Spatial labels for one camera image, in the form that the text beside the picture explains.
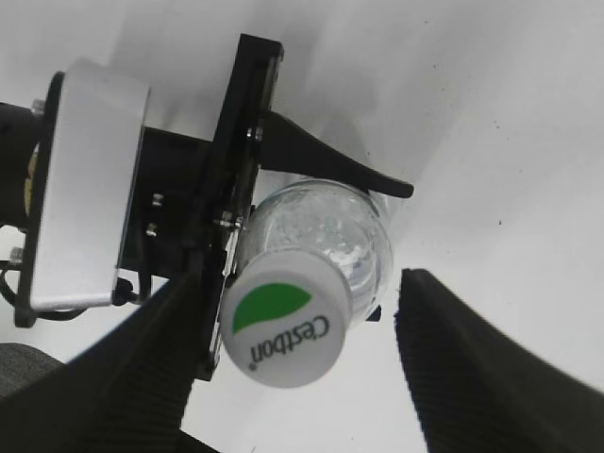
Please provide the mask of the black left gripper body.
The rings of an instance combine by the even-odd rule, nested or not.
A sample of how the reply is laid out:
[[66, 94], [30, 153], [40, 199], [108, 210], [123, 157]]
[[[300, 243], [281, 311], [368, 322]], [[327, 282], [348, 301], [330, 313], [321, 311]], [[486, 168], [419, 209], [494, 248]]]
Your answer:
[[143, 284], [165, 279], [123, 324], [145, 375], [213, 374], [227, 260], [249, 215], [283, 54], [279, 42], [240, 37], [211, 140], [153, 127], [143, 133], [121, 265]]

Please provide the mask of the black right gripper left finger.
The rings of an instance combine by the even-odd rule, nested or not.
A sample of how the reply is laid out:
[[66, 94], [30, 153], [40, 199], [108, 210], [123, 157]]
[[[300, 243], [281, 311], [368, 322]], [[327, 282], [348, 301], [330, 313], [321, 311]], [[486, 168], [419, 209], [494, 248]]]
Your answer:
[[163, 287], [105, 338], [1, 404], [4, 452], [200, 452], [181, 430], [196, 375], [194, 277]]

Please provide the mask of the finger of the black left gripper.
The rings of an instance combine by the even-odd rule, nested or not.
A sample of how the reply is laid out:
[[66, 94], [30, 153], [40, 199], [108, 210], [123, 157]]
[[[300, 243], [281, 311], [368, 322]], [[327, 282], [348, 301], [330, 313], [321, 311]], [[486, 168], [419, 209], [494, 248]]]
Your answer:
[[364, 321], [365, 322], [369, 322], [369, 323], [376, 323], [379, 322], [381, 319], [381, 315], [382, 315], [382, 307], [380, 304], [377, 304], [374, 308], [372, 308], [371, 310], [369, 310], [367, 316], [365, 317]]
[[273, 111], [261, 124], [260, 168], [341, 182], [364, 193], [410, 198], [414, 187], [351, 159]]

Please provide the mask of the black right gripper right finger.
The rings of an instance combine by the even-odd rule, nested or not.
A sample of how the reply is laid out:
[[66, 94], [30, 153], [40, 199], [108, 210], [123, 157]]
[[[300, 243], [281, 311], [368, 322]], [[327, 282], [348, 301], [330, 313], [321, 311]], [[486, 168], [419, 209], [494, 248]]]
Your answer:
[[429, 271], [403, 270], [394, 330], [428, 451], [602, 451], [603, 393], [503, 334]]

